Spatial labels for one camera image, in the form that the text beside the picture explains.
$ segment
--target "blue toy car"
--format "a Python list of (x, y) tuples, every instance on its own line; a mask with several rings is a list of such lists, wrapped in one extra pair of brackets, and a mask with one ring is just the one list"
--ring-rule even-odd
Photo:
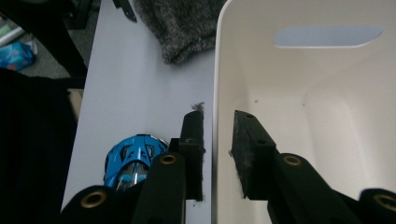
[(122, 140), (107, 154), (105, 186), (123, 190), (146, 179), (152, 159), (167, 149), (166, 142), (149, 134)]

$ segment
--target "black cloth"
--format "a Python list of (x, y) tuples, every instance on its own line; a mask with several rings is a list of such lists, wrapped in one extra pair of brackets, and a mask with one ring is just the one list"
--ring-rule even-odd
[(57, 223), (77, 124), (66, 89), (0, 69), (0, 223)]
[(134, 0), (143, 23), (159, 40), (165, 63), (179, 64), (213, 49), (226, 0)]

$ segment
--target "floor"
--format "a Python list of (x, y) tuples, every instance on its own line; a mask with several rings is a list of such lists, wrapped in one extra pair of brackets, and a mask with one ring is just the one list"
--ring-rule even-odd
[[(90, 62), (93, 37), (95, 34), (100, 3), (101, 0), (92, 1), (87, 26), (84, 30), (69, 30), (69, 34), (87, 66)], [(11, 27), (16, 26), (16, 24), (10, 20), (0, 21), (0, 25), (5, 23), (9, 24)], [(70, 77), (64, 68), (55, 61), (52, 55), (32, 35), (22, 35), (18, 40), (21, 42), (29, 42), (33, 40), (37, 44), (37, 55), (35, 56), (35, 62), (29, 67), (23, 68), (20, 73), (25, 74), (28, 77)]]

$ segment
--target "white plastic bin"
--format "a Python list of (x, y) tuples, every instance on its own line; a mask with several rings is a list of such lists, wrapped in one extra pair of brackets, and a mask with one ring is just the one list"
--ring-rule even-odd
[[(287, 28), (317, 26), (382, 32), (356, 46), (275, 44)], [(230, 0), (215, 76), (219, 224), (270, 223), (265, 202), (243, 199), (229, 155), (235, 109), (255, 115), (280, 152), (308, 159), (333, 189), (355, 199), (367, 188), (396, 191), (396, 1)]]

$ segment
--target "gray fabric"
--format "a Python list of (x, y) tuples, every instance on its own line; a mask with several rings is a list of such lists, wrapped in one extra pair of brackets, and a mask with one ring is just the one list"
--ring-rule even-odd
[(137, 14), (160, 41), (165, 63), (213, 49), (226, 0), (134, 0)]

